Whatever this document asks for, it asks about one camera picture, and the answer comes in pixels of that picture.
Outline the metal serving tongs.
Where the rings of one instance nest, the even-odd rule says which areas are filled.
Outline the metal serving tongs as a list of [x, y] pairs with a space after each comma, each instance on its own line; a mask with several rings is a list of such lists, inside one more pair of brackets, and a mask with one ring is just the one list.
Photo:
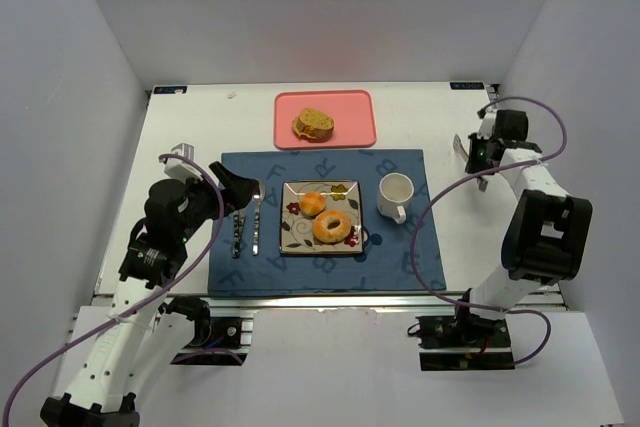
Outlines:
[[[458, 134], [455, 134], [453, 138], [453, 150], [464, 162], [469, 160], [469, 154]], [[484, 193], [487, 190], [488, 180], [486, 178], [477, 177], [476, 183], [480, 192]]]

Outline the small round bread roll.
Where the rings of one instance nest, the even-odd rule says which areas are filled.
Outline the small round bread roll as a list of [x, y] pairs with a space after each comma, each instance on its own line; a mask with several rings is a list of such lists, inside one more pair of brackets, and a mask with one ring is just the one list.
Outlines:
[[314, 218], [326, 209], [326, 196], [322, 192], [308, 192], [300, 197], [299, 206], [301, 213]]

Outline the ring bagel bread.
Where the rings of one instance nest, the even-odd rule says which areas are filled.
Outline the ring bagel bread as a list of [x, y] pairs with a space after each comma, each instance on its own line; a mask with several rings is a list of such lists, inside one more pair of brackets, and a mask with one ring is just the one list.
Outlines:
[[345, 212], [329, 210], [314, 219], [312, 234], [320, 242], [335, 244], [349, 235], [351, 227], [351, 220]]

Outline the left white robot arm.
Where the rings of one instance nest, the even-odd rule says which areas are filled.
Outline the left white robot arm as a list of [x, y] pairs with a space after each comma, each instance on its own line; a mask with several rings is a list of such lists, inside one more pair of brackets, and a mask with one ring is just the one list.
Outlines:
[[220, 162], [208, 169], [177, 154], [162, 159], [165, 179], [149, 189], [144, 216], [132, 228], [104, 326], [63, 394], [40, 412], [48, 426], [137, 426], [152, 385], [186, 347], [213, 347], [206, 301], [167, 297], [187, 261], [187, 243], [248, 206], [259, 183]]

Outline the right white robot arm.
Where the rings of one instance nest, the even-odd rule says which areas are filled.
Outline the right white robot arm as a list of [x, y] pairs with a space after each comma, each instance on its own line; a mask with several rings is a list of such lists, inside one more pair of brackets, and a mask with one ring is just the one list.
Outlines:
[[500, 264], [465, 292], [466, 305], [456, 309], [459, 328], [476, 334], [496, 329], [506, 312], [537, 288], [576, 277], [593, 215], [592, 203], [561, 187], [541, 148], [527, 140], [525, 112], [488, 108], [479, 117], [479, 130], [469, 135], [465, 172], [501, 167], [517, 205]]

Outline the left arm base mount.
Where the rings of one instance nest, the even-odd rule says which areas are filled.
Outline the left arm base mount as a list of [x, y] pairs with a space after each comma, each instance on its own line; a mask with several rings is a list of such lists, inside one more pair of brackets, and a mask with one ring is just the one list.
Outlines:
[[219, 316], [210, 304], [195, 296], [177, 296], [163, 302], [154, 317], [151, 352], [168, 347], [172, 365], [233, 365], [248, 355], [247, 319]]

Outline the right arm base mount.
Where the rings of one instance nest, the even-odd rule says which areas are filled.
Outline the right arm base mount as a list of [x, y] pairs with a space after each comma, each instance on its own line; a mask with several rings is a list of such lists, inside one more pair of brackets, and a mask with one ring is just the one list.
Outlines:
[[418, 340], [424, 372], [504, 371], [515, 368], [511, 338], [504, 320], [488, 328], [463, 330], [453, 315], [421, 316], [407, 328]]

